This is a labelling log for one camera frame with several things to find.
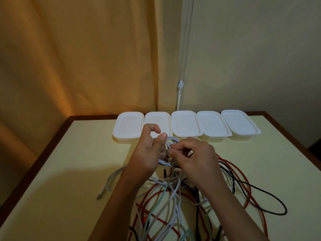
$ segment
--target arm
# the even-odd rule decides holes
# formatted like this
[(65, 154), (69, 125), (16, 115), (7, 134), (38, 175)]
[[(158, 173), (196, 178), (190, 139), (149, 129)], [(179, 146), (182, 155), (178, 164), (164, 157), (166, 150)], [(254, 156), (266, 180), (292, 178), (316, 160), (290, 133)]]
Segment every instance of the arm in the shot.
[(154, 140), (150, 132), (160, 133), (157, 124), (145, 124), (139, 142), (130, 157), (127, 167), (117, 182), (88, 241), (126, 240), (135, 197), (140, 187), (154, 173), (158, 159), (166, 156), (167, 134)]
[[(190, 158), (181, 153), (185, 149), (193, 150)], [(208, 199), (229, 241), (268, 240), (228, 188), (213, 146), (187, 138), (172, 145), (167, 154), (179, 163), (188, 179)]]

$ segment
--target yellow tabletop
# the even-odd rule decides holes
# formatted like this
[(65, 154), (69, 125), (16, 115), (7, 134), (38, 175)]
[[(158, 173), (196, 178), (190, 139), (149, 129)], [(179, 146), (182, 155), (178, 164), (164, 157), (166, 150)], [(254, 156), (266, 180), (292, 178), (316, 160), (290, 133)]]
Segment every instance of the yellow tabletop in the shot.
[[(238, 166), (251, 184), (276, 195), (287, 206), (289, 212), (285, 216), (265, 215), (271, 240), (320, 239), (321, 172), (265, 117), (251, 119), (261, 135), (246, 141), (226, 138), (211, 144), (222, 158)], [(135, 148), (112, 139), (115, 122), (72, 123), (1, 227), (0, 240), (88, 239), (110, 196), (105, 192), (96, 200), (97, 194), (107, 177), (129, 160)], [(283, 211), (272, 197), (256, 190), (253, 196), (263, 208)], [(244, 202), (241, 195), (237, 198)], [(247, 211), (262, 228), (258, 211), (252, 206)], [(195, 230), (195, 207), (184, 203), (182, 214), (184, 227)], [(217, 227), (213, 212), (210, 217)], [(160, 226), (156, 222), (152, 233)], [(176, 239), (171, 231), (165, 240)]]

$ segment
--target hand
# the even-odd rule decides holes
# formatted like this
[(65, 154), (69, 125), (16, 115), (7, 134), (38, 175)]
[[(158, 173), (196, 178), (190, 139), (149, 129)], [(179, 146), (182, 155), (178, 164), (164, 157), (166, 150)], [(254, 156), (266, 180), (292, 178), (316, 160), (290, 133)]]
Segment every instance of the hand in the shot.
[[(190, 150), (193, 150), (190, 158), (181, 153)], [(188, 179), (205, 196), (208, 196), (208, 193), (215, 187), (227, 187), (214, 147), (209, 143), (189, 137), (171, 145), (167, 154), (180, 165)]]
[(157, 124), (144, 125), (141, 137), (122, 176), (129, 178), (138, 187), (141, 187), (154, 173), (158, 160), (166, 157), (167, 134), (162, 133), (153, 139), (150, 135), (151, 131), (158, 134), (161, 132)]

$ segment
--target plastic container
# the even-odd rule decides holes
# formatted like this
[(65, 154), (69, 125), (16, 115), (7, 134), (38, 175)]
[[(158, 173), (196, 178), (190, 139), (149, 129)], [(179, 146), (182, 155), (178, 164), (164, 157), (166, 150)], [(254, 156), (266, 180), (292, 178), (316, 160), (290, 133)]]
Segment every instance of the plastic container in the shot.
[(261, 133), (261, 130), (255, 125), (245, 112), (239, 110), (224, 110), (221, 112), (222, 117), (225, 119), (227, 125), (233, 133), (232, 137), (236, 140), (242, 137), (251, 137)]
[[(153, 111), (145, 115), (144, 124), (156, 123), (162, 133), (166, 133), (167, 136), (173, 136), (172, 119), (171, 115), (163, 111)], [(151, 132), (150, 135), (156, 138), (159, 134)]]
[(201, 138), (204, 141), (222, 141), (224, 137), (232, 135), (230, 128), (221, 114), (215, 111), (199, 111), (197, 114), (198, 124), (203, 131)]
[(121, 144), (138, 142), (144, 126), (144, 114), (141, 112), (123, 112), (117, 117), (113, 136)]
[(195, 137), (203, 132), (198, 124), (196, 113), (193, 111), (175, 111), (171, 115), (173, 133), (178, 138)]

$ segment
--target left hand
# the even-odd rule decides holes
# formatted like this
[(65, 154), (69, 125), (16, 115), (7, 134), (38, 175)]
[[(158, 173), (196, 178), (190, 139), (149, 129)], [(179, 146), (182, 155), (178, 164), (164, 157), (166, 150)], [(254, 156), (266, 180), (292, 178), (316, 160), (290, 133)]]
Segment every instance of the left hand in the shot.
[(129, 178), (139, 188), (155, 172), (158, 160), (166, 157), (167, 134), (159, 134), (156, 139), (153, 139), (150, 135), (151, 131), (161, 133), (157, 124), (144, 125), (141, 137), (122, 176)]

